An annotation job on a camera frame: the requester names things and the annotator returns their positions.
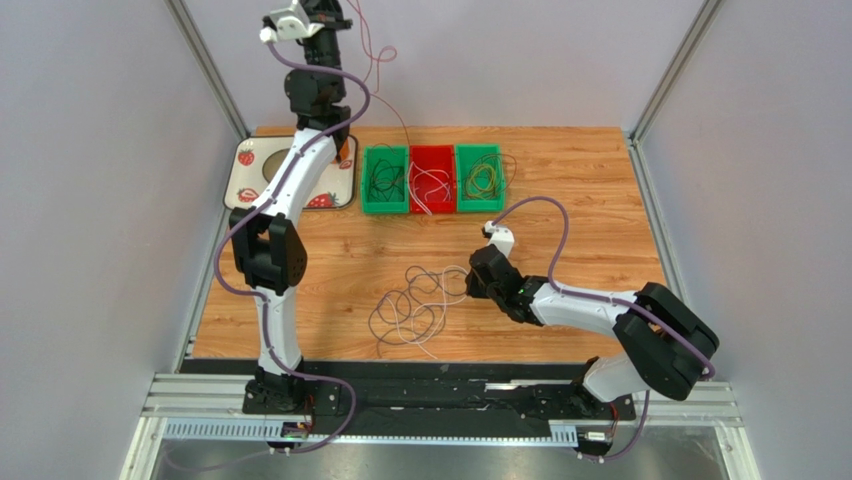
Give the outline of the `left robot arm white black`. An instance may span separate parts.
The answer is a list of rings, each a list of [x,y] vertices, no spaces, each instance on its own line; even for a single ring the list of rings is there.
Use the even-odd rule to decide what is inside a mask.
[[[351,28],[337,1],[292,1],[263,19],[260,38],[293,40],[305,62],[284,80],[297,117],[293,144],[267,189],[229,218],[235,266],[256,301],[261,353],[245,387],[247,414],[295,414],[305,406],[306,375],[296,329],[296,291],[308,262],[297,232],[301,213],[325,167],[340,154],[359,114],[344,104],[348,75],[337,33]]]

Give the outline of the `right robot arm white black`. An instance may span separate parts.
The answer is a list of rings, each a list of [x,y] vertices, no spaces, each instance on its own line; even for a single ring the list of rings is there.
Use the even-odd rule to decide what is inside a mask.
[[[571,327],[613,338],[622,353],[594,357],[572,385],[600,403],[640,391],[682,401],[715,374],[718,336],[667,287],[648,282],[636,291],[570,287],[549,277],[524,276],[495,245],[469,259],[467,294],[489,299],[517,323]]]

